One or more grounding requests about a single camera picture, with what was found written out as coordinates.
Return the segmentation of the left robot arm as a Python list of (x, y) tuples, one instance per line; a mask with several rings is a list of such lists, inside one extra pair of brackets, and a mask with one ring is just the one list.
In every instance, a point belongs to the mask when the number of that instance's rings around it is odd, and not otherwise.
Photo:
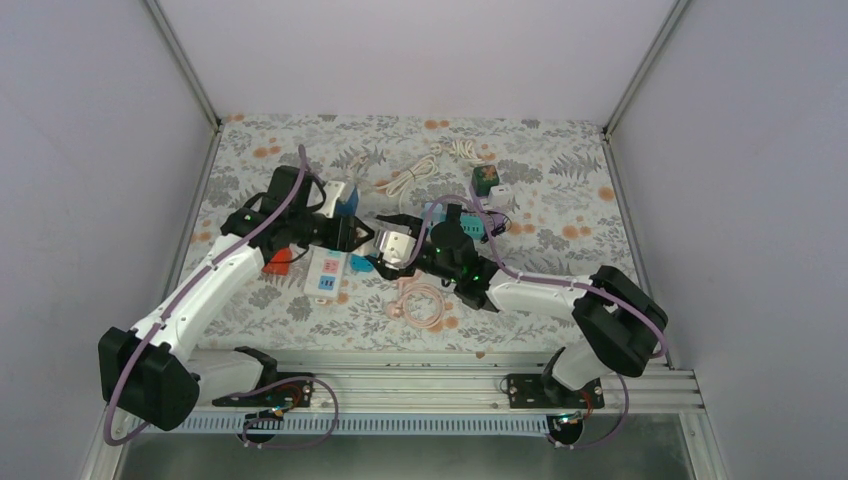
[(98, 342), (101, 388), (117, 409), (161, 430), (179, 426), (198, 404), (241, 393), (263, 405), (278, 391), (276, 362), (251, 348), (198, 354), (198, 342), (231, 297), (281, 250), (296, 245), (352, 253), (374, 232), (356, 217), (351, 181), (275, 169), (266, 191), (231, 213), (210, 251), (177, 289), (132, 328)]

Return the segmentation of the white cube adapter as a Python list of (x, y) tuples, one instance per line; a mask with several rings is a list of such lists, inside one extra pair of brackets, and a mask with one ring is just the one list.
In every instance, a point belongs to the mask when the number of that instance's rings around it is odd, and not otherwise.
[(510, 185), (496, 185), (489, 190), (487, 197), (491, 209), (506, 207), (515, 198), (515, 192)]

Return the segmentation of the purple power strip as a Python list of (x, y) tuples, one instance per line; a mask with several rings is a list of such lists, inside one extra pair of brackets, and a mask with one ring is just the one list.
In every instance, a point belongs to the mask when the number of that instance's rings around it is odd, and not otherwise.
[(468, 188), (468, 193), (472, 204), (474, 205), (476, 210), (480, 212), (486, 213), (489, 211), (489, 202), (486, 196), (478, 196), (472, 185)]

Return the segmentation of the red cube socket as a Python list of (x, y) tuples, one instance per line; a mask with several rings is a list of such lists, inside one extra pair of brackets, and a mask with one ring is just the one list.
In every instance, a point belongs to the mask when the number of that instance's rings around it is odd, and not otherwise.
[(268, 275), (287, 276), (292, 259), (293, 254), (291, 249), (288, 247), (283, 248), (263, 267), (262, 272)]

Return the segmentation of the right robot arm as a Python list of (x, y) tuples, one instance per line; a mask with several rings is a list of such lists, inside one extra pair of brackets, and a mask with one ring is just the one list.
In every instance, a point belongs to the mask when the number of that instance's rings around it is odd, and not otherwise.
[(431, 228), (418, 217), (383, 215), (391, 227), (372, 240), (365, 257), (386, 280), (435, 276), (474, 310), (572, 319), (582, 341), (554, 353), (535, 389), (549, 404), (567, 406), (608, 373), (639, 377), (649, 359), (663, 355), (668, 316), (623, 272), (608, 265), (578, 277), (510, 272), (477, 251), (461, 214), (451, 204)]

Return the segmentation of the black power adapter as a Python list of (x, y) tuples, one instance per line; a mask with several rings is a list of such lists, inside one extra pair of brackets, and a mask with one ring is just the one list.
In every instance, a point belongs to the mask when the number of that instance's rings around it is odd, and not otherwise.
[(481, 215), (479, 215), (478, 212), (475, 209), (473, 209), (472, 207), (468, 207), (468, 206), (458, 204), (458, 203), (445, 203), (443, 205), (442, 211), (444, 211), (446, 213), (447, 218), (444, 222), (441, 222), (439, 224), (449, 222), (448, 211), (450, 209), (452, 209), (453, 211), (459, 212), (458, 221), (459, 221), (459, 216), (460, 216), (461, 213), (468, 213), (468, 214), (478, 216), (484, 223), (485, 235), (481, 240), (483, 242), (486, 242), (489, 233), (492, 233), (495, 237), (505, 233), (506, 230), (508, 229), (508, 227), (510, 226), (510, 222), (511, 222), (511, 220), (509, 219), (509, 217), (506, 214), (495, 211), (495, 210), (489, 210), (486, 213), (481, 212)]

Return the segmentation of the dark blue cube socket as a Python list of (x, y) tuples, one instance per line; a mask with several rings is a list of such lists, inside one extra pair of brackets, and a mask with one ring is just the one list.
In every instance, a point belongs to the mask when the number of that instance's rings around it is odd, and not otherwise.
[(335, 216), (355, 216), (359, 203), (358, 189), (354, 184), (343, 183), (335, 201)]

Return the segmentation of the small cyan cube socket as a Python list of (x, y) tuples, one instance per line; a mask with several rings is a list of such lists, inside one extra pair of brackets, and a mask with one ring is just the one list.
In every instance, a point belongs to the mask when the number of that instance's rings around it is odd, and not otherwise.
[(371, 262), (367, 258), (359, 255), (350, 256), (350, 267), (354, 272), (368, 273), (374, 270), (374, 266)]

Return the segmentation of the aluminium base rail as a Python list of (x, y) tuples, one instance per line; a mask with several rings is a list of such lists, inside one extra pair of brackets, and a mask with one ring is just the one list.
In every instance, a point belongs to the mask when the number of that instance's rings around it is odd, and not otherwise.
[[(520, 411), (509, 407), (498, 390), (511, 373), (541, 373), (544, 353), (477, 356), (473, 353), (275, 351), (280, 373), (314, 375), (339, 397), (341, 423), (336, 436), (387, 435), (509, 435), (542, 437), (545, 415), (554, 410)], [(600, 378), (605, 406), (589, 420), (617, 420), (622, 413), (672, 414), (682, 418), (702, 414), (705, 405), (691, 371), (673, 370), (665, 361), (651, 361), (635, 379)], [(237, 434), (253, 407), (194, 408), (174, 430), (177, 433)], [(311, 405), (293, 410), (283, 424), (257, 425), (254, 433), (321, 435), (331, 419), (329, 394), (316, 387)]]

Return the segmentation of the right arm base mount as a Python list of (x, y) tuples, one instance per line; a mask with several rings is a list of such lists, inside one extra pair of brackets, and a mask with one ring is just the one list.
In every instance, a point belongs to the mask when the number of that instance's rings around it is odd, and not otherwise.
[(498, 383), (512, 410), (554, 410), (545, 415), (546, 438), (554, 447), (574, 447), (585, 422), (605, 406), (599, 378), (579, 390), (569, 390), (547, 373), (511, 373)]

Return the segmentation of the white multicolour power strip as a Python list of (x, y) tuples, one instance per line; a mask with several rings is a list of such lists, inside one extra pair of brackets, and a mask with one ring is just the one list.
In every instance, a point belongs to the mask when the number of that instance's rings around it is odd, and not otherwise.
[(338, 299), (348, 254), (323, 247), (313, 247), (303, 284), (303, 293), (319, 303)]

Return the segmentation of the dark green cube socket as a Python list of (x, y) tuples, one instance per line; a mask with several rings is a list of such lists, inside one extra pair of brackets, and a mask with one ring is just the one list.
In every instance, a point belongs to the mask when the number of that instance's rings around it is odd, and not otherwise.
[(487, 197), (493, 187), (500, 184), (495, 165), (480, 165), (472, 169), (471, 188), (476, 197)]

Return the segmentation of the floral table mat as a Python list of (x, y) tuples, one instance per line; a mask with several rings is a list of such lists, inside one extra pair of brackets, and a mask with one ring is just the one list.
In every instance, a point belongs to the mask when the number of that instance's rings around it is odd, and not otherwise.
[(233, 117), (185, 275), (260, 223), (201, 348), (549, 354), (649, 313), (588, 122)]

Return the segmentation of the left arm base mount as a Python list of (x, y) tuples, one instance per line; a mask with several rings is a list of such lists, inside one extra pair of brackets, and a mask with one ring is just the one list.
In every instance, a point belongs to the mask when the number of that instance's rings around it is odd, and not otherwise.
[[(274, 372), (272, 381), (247, 392), (220, 395), (211, 401), (215, 407), (253, 407), (259, 412), (242, 421), (237, 438), (248, 448), (257, 450), (302, 450), (316, 447), (326, 442), (338, 430), (341, 423), (339, 397), (334, 388), (325, 380), (314, 375)], [(325, 431), (313, 440), (300, 444), (270, 444), (274, 434), (252, 433), (257, 425), (274, 422), (283, 424), (286, 416), (297, 409), (311, 405), (316, 387), (325, 390), (331, 398), (333, 413)]]

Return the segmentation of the teal power strip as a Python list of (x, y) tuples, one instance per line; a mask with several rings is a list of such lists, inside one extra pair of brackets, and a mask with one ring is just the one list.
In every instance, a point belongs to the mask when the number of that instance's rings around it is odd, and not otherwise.
[[(438, 224), (444, 222), (447, 215), (444, 211), (436, 209), (431, 214), (431, 222)], [(476, 215), (461, 213), (459, 216), (460, 225), (463, 231), (475, 241), (481, 241), (485, 235), (484, 223)]]

